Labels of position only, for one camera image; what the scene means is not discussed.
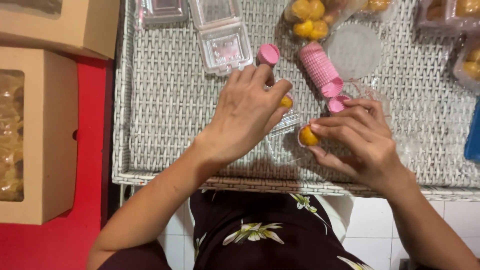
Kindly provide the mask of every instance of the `red surface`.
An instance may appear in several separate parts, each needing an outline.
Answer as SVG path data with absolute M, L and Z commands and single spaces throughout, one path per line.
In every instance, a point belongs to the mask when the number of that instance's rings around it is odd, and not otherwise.
M 0 224 L 0 270 L 85 269 L 88 250 L 100 231 L 106 207 L 106 203 L 101 204 L 102 183 L 104 186 L 107 183 L 104 177 L 102 180 L 102 160 L 108 156 L 108 150 L 104 155 L 102 149 L 104 141 L 109 141 L 104 138 L 104 129 L 109 138 L 111 112 L 106 104 L 111 104 L 111 68 L 107 68 L 109 62 L 101 60 L 79 61 L 78 160 L 73 209 L 41 226 Z

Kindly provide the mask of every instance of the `woman's right hand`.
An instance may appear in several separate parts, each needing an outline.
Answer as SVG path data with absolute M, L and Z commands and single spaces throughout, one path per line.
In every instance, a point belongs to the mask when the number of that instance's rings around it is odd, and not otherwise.
M 332 117 L 311 119 L 312 132 L 334 139 L 352 153 L 337 157 L 321 147 L 309 147 L 317 163 L 335 169 L 387 198 L 405 189 L 418 189 L 415 174 L 400 162 L 382 104 L 368 99 L 345 101 L 348 109 Z

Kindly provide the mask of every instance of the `brown cardboard box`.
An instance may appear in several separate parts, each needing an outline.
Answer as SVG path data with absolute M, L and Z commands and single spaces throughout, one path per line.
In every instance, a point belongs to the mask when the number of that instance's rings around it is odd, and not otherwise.
M 120 0 L 0 0 L 0 45 L 113 59 L 119 10 Z
M 73 206 L 77 66 L 40 49 L 0 47 L 0 71 L 24 74 L 24 198 L 0 201 L 0 222 L 42 224 Z

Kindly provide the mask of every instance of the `white tile floor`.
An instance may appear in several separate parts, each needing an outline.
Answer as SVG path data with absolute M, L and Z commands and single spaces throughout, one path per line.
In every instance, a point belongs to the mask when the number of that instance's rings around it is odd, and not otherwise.
M 480 258 L 480 203 L 433 201 L 431 204 Z M 192 235 L 193 226 L 185 203 L 158 238 L 173 270 L 193 268 Z M 384 199 L 357 198 L 343 244 L 347 251 L 376 270 L 398 270 L 400 259 L 408 257 Z

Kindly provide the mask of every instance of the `woven tray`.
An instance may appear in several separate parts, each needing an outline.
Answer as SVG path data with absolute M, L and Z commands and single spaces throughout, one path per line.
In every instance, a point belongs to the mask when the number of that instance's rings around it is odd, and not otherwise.
M 325 109 L 295 44 L 280 22 L 288 0 L 243 0 L 252 50 L 275 43 L 277 77 L 288 78 L 302 121 Z M 382 60 L 363 78 L 391 99 L 394 134 L 420 141 L 409 162 L 428 199 L 480 201 L 479 171 L 463 157 L 475 97 L 460 90 L 445 56 L 455 39 L 422 37 L 414 28 L 416 3 L 400 1 L 388 22 L 366 24 L 382 40 Z M 225 77 L 206 74 L 192 20 L 135 30 L 135 5 L 125 1 L 118 42 L 113 132 L 113 182 L 145 185 L 168 167 L 210 122 Z M 334 150 L 334 145 L 324 146 Z M 264 142 L 201 188 L 338 196 L 378 196 L 311 157 L 277 166 Z

